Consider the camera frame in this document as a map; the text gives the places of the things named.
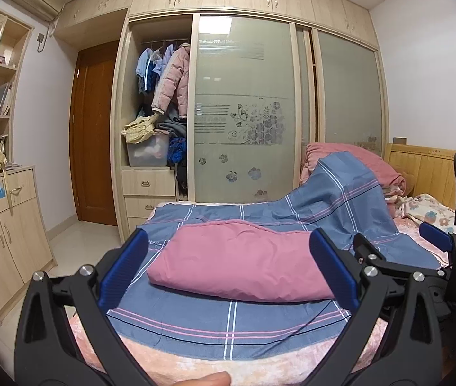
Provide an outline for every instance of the frosted glass panel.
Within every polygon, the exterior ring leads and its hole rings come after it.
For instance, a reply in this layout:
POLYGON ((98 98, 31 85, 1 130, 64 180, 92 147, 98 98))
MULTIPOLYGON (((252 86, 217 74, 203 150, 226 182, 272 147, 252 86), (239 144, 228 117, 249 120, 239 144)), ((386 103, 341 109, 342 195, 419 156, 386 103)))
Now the frosted glass panel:
POLYGON ((287 23, 201 16, 194 114, 195 198, 250 203, 293 188, 295 104, 287 23))
POLYGON ((301 75, 301 145, 304 148, 310 142, 310 91, 308 86, 307 49, 304 45, 303 29, 296 29, 299 53, 299 71, 301 75))
POLYGON ((381 98, 374 52, 319 32, 326 105, 326 142, 381 155, 381 98))

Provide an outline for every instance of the floral pillowcase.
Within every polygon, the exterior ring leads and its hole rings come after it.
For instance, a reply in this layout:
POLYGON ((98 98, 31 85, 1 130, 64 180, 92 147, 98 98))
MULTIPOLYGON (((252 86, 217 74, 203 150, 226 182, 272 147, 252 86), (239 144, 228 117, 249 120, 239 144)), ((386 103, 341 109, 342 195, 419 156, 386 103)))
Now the floral pillowcase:
POLYGON ((409 217, 417 225, 428 222, 444 232, 456 234, 455 211, 444 206, 429 194, 419 194, 412 198, 401 198, 401 211, 397 217, 409 217))

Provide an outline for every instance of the pink jacket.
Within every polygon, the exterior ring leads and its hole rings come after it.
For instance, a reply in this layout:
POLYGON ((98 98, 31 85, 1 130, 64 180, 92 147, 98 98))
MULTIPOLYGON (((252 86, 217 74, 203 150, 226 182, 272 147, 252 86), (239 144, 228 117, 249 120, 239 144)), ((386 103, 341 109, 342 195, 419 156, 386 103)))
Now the pink jacket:
POLYGON ((161 115, 167 111, 174 93, 178 99, 180 118, 187 117, 187 100, 189 95, 189 55, 190 45, 184 43, 172 54, 167 67, 160 77, 155 90, 151 107, 161 115))

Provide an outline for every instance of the bookshelf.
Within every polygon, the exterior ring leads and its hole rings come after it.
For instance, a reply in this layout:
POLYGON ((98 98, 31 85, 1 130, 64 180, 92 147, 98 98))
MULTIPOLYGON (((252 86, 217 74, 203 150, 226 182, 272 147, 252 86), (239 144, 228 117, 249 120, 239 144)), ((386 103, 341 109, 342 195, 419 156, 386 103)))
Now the bookshelf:
POLYGON ((7 16, 5 29, 0 41, 0 56, 6 64, 0 64, 0 86, 11 82, 9 94, 10 109, 6 115, 0 115, 0 135, 8 135, 4 142, 5 155, 9 161, 13 159, 13 115, 15 108, 15 93, 26 47, 32 33, 32 27, 0 10, 7 16))

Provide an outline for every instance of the blue gripper pad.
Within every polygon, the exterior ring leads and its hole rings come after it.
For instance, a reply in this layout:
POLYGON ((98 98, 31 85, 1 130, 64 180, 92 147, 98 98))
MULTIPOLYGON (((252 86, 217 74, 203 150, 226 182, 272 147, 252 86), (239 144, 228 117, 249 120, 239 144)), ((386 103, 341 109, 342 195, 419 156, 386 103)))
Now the blue gripper pad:
POLYGON ((360 305, 358 285, 339 257, 339 251, 335 250, 337 247, 329 238, 325 238, 319 229, 310 234, 310 253, 335 295, 335 299, 344 309, 355 313, 360 305))
POLYGON ((99 285, 98 306, 104 313, 119 305, 148 253, 148 246, 149 238, 146 231, 136 229, 99 285))
POLYGON ((453 244, 451 236, 428 222, 421 223, 419 226, 419 235, 426 241, 431 242, 441 251, 452 251, 453 244))

